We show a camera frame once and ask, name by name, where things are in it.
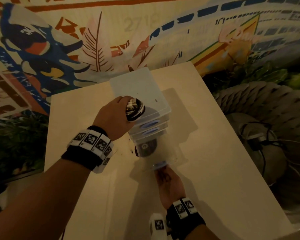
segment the hand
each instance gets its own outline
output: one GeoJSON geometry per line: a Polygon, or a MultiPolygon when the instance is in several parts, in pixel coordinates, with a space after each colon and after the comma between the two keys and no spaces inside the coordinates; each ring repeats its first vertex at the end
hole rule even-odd
{"type": "Polygon", "coordinates": [[[135,125],[135,122],[128,122],[126,117],[126,107],[130,99],[133,97],[116,97],[96,115],[92,125],[104,129],[111,141],[119,139],[135,125]]]}
{"type": "Polygon", "coordinates": [[[181,178],[169,165],[156,170],[154,173],[159,187],[160,201],[166,210],[173,202],[186,197],[181,178]]]}

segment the wristband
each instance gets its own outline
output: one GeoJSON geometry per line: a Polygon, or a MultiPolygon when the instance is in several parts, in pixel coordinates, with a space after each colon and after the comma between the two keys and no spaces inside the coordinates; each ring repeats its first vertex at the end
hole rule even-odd
{"type": "Polygon", "coordinates": [[[206,224],[189,198],[174,202],[167,210],[166,220],[179,240],[184,240],[197,226],[206,224]]]}
{"type": "Polygon", "coordinates": [[[113,146],[104,129],[92,125],[69,142],[61,158],[83,165],[94,173],[102,173],[112,156],[113,146]]]}

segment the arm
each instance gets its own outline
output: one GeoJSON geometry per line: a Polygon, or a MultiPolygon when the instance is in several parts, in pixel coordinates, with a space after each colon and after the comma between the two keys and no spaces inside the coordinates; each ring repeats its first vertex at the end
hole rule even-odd
{"type": "MultiPolygon", "coordinates": [[[[125,109],[131,97],[118,97],[102,107],[93,125],[106,131],[112,141],[123,136],[134,123],[125,109]]],[[[21,193],[0,213],[0,240],[58,239],[80,197],[90,170],[60,159],[40,180],[21,193]]]]}
{"type": "MultiPolygon", "coordinates": [[[[172,204],[186,197],[186,191],[180,177],[169,167],[163,167],[155,171],[158,183],[160,201],[168,210],[172,204]]],[[[204,224],[197,226],[190,232],[185,240],[219,240],[219,238],[204,224]]]]}

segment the drawer handle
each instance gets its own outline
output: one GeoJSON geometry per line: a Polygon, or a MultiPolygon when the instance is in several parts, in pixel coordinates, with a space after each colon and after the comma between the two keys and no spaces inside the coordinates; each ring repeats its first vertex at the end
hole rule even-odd
{"type": "Polygon", "coordinates": [[[149,130],[143,132],[142,135],[149,135],[149,134],[151,134],[151,133],[153,133],[153,132],[156,132],[156,131],[159,130],[159,129],[160,129],[159,127],[149,129],[149,130]]]}
{"type": "Polygon", "coordinates": [[[148,128],[148,127],[151,127],[153,125],[156,125],[160,122],[160,120],[153,120],[153,121],[150,121],[148,123],[145,123],[143,125],[140,126],[141,129],[145,129],[145,128],[148,128]]]}

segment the table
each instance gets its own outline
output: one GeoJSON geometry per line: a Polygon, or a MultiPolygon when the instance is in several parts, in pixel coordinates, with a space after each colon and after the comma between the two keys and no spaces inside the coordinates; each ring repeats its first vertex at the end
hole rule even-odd
{"type": "MultiPolygon", "coordinates": [[[[220,239],[274,239],[293,232],[275,197],[192,63],[152,71],[172,108],[168,132],[183,156],[172,166],[220,239]]],[[[45,170],[114,98],[109,82],[52,96],[45,170]]],[[[165,214],[153,172],[139,173],[125,134],[102,174],[91,173],[64,240],[149,239],[152,213],[165,214]]]]}

